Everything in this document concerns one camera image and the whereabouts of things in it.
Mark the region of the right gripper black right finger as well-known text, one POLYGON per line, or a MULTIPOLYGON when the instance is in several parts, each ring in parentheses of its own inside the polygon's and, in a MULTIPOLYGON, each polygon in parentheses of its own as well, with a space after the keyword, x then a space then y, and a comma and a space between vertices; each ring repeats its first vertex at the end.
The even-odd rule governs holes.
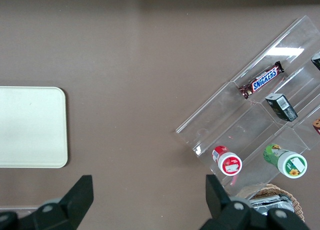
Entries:
POLYGON ((265 217, 248 204, 231 200, 215 175, 207 175, 205 185, 211 218, 201 229, 265 229, 265 217))

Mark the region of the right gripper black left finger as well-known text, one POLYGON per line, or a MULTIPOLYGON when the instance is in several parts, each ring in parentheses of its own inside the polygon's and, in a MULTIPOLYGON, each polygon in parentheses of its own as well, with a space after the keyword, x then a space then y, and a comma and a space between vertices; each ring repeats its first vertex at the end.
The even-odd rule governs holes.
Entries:
POLYGON ((19 220, 19 229, 77 229, 94 200, 93 177, 83 175, 58 202, 19 220))

